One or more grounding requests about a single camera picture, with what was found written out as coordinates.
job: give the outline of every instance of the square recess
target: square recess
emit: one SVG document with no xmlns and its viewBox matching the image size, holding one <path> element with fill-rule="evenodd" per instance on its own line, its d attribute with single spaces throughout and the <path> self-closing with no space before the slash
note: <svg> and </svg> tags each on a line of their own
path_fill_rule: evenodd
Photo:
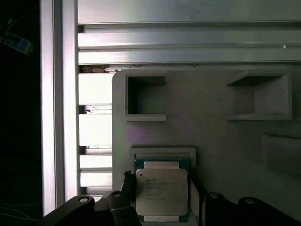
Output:
<svg viewBox="0 0 301 226">
<path fill-rule="evenodd" d="M 236 76 L 229 121 L 291 120 L 291 79 L 287 74 L 248 73 Z"/>
<path fill-rule="evenodd" d="M 160 90 L 165 74 L 157 72 L 125 75 L 124 113 L 126 121 L 166 121 Z"/>
</svg>

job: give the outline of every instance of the bolt head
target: bolt head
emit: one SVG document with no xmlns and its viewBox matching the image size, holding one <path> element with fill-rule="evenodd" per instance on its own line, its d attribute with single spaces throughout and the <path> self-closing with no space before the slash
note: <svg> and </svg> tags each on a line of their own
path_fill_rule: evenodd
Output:
<svg viewBox="0 0 301 226">
<path fill-rule="evenodd" d="M 88 198 L 83 197 L 83 198 L 80 198 L 79 201 L 80 202 L 86 202 L 86 201 L 88 201 Z"/>
</svg>

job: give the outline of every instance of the cable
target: cable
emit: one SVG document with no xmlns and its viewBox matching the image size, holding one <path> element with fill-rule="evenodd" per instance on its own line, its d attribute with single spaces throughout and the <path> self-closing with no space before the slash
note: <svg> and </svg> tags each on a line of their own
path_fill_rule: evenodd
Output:
<svg viewBox="0 0 301 226">
<path fill-rule="evenodd" d="M 37 205 L 39 203 L 40 202 L 25 203 L 25 204 L 6 204 L 6 203 L 3 203 L 3 205 L 12 206 L 12 207 L 18 207 L 18 206 L 32 206 L 32 205 Z"/>
<path fill-rule="evenodd" d="M 37 6 L 34 6 L 28 13 L 24 14 L 22 17 L 18 18 L 17 20 L 11 20 L 8 22 L 9 26 L 8 28 L 5 30 L 5 35 L 9 36 L 9 30 L 12 28 L 13 25 L 15 25 L 17 22 L 19 22 L 20 20 L 22 20 L 23 18 L 27 17 L 30 13 L 32 13 L 35 9 L 37 8 Z"/>
<path fill-rule="evenodd" d="M 19 220 L 38 221 L 38 219 L 32 219 L 32 218 L 20 218 L 20 217 L 14 216 L 14 215 L 6 214 L 6 213 L 0 213 L 0 215 L 7 216 L 7 217 L 11 217 L 11 218 L 17 218 L 17 219 L 19 219 Z"/>
<path fill-rule="evenodd" d="M 20 213 L 21 215 L 23 215 L 24 217 L 26 217 L 26 218 L 31 218 L 31 217 L 29 217 L 28 215 L 26 215 L 25 213 L 22 213 L 21 211 L 19 211 L 19 210 L 15 210 L 15 209 L 11 209 L 11 208 L 5 208 L 5 207 L 0 207 L 0 209 L 4 209 L 4 210 L 10 210 L 10 211 L 15 211 L 15 212 L 18 212 L 18 213 Z"/>
</svg>

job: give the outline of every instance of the aluminum profile frame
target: aluminum profile frame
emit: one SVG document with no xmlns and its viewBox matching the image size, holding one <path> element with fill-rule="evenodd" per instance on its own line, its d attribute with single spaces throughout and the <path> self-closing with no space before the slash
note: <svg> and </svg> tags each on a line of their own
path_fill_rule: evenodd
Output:
<svg viewBox="0 0 301 226">
<path fill-rule="evenodd" d="M 77 1 L 41 0 L 43 215 L 79 193 Z"/>
</svg>

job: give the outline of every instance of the dark background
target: dark background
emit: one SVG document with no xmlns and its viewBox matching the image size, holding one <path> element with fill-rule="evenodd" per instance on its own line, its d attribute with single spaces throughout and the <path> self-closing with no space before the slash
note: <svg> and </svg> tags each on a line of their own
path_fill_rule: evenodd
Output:
<svg viewBox="0 0 301 226">
<path fill-rule="evenodd" d="M 2 117 L 0 225 L 33 223 L 15 218 L 26 218 L 20 212 L 30 218 L 42 216 L 39 11 L 38 0 L 11 0 L 0 6 L 1 36 L 9 19 L 27 14 L 10 32 L 34 44 L 34 51 L 25 55 L 0 43 L 1 90 L 7 97 L 2 102 L 7 113 Z"/>
</svg>

